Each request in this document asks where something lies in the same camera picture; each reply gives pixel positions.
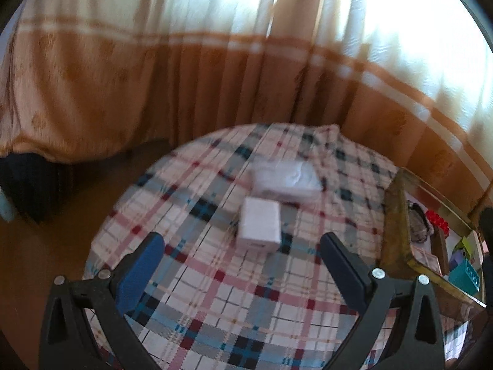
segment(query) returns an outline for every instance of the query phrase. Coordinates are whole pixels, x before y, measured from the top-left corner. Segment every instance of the red beaded object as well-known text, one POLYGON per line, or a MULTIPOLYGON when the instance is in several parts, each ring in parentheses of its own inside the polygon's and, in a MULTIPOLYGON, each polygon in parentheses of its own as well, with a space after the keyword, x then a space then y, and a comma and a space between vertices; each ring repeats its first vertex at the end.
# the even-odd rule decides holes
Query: red beaded object
POLYGON ((443 230, 445 237, 449 236, 450 229, 449 229, 449 223, 447 221, 445 221, 433 210, 428 210, 425 213, 425 216, 434 226, 437 226, 438 228, 441 228, 443 230))

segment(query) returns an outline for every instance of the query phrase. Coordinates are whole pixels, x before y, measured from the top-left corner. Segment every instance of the sheer curtain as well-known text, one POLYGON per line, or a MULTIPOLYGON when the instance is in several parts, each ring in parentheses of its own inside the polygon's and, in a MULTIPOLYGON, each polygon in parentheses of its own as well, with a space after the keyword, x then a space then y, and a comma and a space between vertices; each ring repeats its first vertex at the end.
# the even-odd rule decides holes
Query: sheer curtain
POLYGON ((463 211, 490 202, 493 55, 460 0, 27 0, 9 53, 3 154, 336 123, 463 211))

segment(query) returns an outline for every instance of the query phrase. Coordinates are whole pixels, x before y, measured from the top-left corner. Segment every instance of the purple toy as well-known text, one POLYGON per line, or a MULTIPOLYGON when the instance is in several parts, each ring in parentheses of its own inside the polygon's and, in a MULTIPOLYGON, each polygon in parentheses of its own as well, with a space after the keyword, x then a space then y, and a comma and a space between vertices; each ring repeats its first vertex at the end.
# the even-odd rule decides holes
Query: purple toy
POLYGON ((458 250, 452 254, 450 257, 450 271, 452 271, 454 268, 456 268, 459 264, 461 264, 464 261, 464 253, 462 250, 458 250))

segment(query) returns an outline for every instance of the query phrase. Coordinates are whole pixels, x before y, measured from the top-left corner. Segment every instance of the table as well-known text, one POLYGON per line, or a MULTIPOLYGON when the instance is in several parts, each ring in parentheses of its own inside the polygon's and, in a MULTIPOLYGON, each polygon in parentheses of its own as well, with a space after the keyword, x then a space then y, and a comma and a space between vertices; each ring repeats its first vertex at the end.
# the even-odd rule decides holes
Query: table
MULTIPOLYGON (((335 232, 374 265, 395 173, 389 159, 335 125, 223 129, 163 157, 125 192, 92 243, 84 276, 114 268, 159 232, 165 256, 126 318, 162 368, 318 369, 357 319, 321 263, 320 236, 335 232), (310 205, 282 205, 282 245, 271 255, 235 248, 248 166, 260 157, 309 160, 324 185, 310 205)), ((391 311, 363 368, 378 361, 394 319, 391 311)), ((94 314, 90 323, 118 368, 94 314)), ((443 324, 447 358, 458 357, 466 327, 443 324)))

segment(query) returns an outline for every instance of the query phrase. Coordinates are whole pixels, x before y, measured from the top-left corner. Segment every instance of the transparent plastic packaging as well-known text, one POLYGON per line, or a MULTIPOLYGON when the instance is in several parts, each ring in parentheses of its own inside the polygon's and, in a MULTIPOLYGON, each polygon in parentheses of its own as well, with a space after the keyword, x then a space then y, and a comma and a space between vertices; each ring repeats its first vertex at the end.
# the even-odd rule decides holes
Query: transparent plastic packaging
POLYGON ((300 204, 320 198, 322 184, 313 165, 306 161, 257 160, 251 171, 252 196, 300 204))

